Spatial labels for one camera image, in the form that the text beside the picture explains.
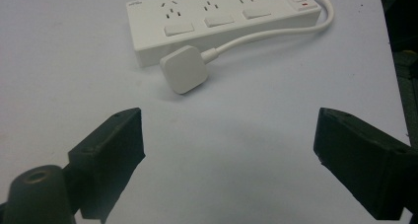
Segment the plug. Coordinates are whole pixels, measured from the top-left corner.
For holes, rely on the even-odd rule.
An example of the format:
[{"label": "plug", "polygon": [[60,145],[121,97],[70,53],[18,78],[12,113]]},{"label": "plug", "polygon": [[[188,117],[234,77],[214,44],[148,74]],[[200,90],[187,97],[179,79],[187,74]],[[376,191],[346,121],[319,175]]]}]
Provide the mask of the plug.
[{"label": "plug", "polygon": [[163,57],[160,66],[170,87],[184,94],[206,81],[209,74],[205,64],[217,57],[215,48],[200,53],[187,45]]}]

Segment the white surface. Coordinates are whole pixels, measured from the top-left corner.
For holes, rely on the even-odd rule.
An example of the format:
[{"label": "white surface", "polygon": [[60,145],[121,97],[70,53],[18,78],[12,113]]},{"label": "white surface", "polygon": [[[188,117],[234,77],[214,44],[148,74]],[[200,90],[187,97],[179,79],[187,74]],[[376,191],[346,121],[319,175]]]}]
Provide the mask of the white surface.
[{"label": "white surface", "polygon": [[[293,0],[133,0],[126,8],[138,63],[150,66],[186,45],[204,51],[261,31],[313,26],[320,8],[314,0],[304,3]],[[243,11],[260,8],[269,10],[270,15],[249,20],[243,14]],[[233,21],[216,28],[207,27],[206,18],[225,15]],[[183,33],[168,37],[167,28]]]},{"label": "white surface", "polygon": [[381,223],[313,152],[320,107],[408,140],[380,0],[331,0],[328,31],[233,49],[186,96],[136,66],[126,1],[0,0],[1,200],[140,107],[147,157],[109,224]]}]

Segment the outlet socket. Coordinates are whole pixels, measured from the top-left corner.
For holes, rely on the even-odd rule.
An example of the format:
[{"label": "outlet socket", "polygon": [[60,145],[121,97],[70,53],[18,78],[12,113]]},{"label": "outlet socket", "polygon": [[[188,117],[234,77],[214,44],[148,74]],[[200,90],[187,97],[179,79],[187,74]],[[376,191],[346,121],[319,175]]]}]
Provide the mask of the outlet socket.
[{"label": "outlet socket", "polygon": [[203,51],[252,33],[313,26],[321,10],[314,0],[137,0],[126,8],[141,66],[185,45]]}]

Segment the white power strip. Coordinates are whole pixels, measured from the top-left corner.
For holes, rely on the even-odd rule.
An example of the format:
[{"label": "white power strip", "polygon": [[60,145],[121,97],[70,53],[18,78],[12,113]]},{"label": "white power strip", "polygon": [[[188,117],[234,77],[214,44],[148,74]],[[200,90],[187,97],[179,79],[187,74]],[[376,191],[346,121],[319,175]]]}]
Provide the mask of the white power strip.
[{"label": "white power strip", "polygon": [[321,1],[328,11],[322,26],[314,26],[321,11],[314,0],[137,0],[126,8],[139,64],[160,62],[182,94],[206,80],[206,63],[234,46],[324,30],[333,9]]},{"label": "white power strip", "polygon": [[126,4],[140,65],[185,45],[200,51],[273,29],[313,26],[314,0],[138,0]]}]

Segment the white table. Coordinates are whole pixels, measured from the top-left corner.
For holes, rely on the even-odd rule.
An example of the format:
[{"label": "white table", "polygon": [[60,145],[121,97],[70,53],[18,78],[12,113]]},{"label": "white table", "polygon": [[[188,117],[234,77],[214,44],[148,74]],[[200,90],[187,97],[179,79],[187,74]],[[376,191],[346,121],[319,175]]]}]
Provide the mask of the white table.
[{"label": "white table", "polygon": [[325,33],[231,50],[185,96],[137,66],[128,1],[0,0],[1,201],[14,177],[65,166],[110,115],[139,107],[147,157],[109,224],[380,223],[313,152],[321,107],[409,144],[380,0],[331,0]]}]

